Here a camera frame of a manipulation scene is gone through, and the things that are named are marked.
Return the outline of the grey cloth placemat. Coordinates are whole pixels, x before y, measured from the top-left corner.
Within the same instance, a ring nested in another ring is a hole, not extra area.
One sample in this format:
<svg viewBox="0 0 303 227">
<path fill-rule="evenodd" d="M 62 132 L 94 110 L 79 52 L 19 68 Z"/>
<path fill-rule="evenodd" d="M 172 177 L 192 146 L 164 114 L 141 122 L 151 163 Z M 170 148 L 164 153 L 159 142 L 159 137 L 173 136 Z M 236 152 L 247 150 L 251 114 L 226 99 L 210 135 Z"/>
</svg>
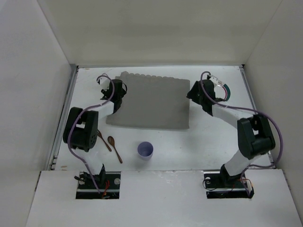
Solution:
<svg viewBox="0 0 303 227">
<path fill-rule="evenodd" d="M 121 107 L 106 119 L 108 125 L 141 129 L 189 129 L 188 79 L 134 74 L 118 77 L 127 86 Z"/>
</svg>

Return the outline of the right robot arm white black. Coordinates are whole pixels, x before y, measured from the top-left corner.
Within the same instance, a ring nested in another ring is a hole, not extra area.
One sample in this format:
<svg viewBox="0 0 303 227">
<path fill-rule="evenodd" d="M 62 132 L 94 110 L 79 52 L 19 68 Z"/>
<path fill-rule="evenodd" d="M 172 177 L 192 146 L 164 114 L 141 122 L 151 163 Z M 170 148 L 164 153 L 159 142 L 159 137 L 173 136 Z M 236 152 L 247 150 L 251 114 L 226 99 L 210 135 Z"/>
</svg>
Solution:
<svg viewBox="0 0 303 227">
<path fill-rule="evenodd" d="M 268 118 L 223 107 L 215 97 L 214 83 L 209 79 L 196 81 L 187 98 L 201 105 L 210 116 L 223 120 L 237 130 L 238 150 L 222 165 L 220 182 L 228 187 L 239 180 L 242 172 L 260 156 L 274 149 L 276 142 Z"/>
</svg>

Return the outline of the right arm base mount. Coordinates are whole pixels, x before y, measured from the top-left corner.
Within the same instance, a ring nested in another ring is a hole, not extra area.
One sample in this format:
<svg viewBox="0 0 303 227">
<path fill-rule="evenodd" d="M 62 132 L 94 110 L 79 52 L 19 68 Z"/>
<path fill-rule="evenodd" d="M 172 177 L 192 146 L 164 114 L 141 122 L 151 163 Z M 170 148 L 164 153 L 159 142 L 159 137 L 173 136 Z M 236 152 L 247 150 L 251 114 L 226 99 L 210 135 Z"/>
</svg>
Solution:
<svg viewBox="0 0 303 227">
<path fill-rule="evenodd" d="M 204 172 L 202 181 L 208 199 L 252 199 L 254 187 L 245 175 L 231 182 L 224 182 L 218 171 Z"/>
</svg>

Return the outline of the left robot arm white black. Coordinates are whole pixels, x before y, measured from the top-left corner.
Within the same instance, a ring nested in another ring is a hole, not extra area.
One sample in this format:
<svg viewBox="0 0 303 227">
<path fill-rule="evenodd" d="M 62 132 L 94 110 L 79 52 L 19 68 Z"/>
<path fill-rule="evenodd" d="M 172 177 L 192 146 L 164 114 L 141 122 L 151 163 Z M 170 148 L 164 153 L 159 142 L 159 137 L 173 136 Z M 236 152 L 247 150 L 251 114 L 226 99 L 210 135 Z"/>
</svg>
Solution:
<svg viewBox="0 0 303 227">
<path fill-rule="evenodd" d="M 70 153 L 86 167 L 83 179 L 85 183 L 93 183 L 99 190 L 105 183 L 105 167 L 99 151 L 94 150 L 99 135 L 98 120 L 115 114 L 122 105 L 127 93 L 127 85 L 120 79 L 109 79 L 107 86 L 101 89 L 103 95 L 98 104 L 86 108 L 72 107 L 69 111 L 63 132 L 63 142 Z"/>
</svg>

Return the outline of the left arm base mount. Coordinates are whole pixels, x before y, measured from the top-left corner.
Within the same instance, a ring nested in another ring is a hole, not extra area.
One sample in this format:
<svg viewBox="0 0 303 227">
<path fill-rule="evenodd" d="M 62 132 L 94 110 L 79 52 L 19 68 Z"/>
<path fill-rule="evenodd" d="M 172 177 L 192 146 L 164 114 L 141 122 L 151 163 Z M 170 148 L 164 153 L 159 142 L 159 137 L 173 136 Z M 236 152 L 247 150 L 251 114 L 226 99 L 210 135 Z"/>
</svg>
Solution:
<svg viewBox="0 0 303 227">
<path fill-rule="evenodd" d="M 95 187 L 91 176 L 86 172 L 80 172 L 74 176 L 78 181 L 76 196 L 78 200 L 116 200 L 120 197 L 121 172 L 105 172 L 101 180 L 95 175 Z"/>
</svg>

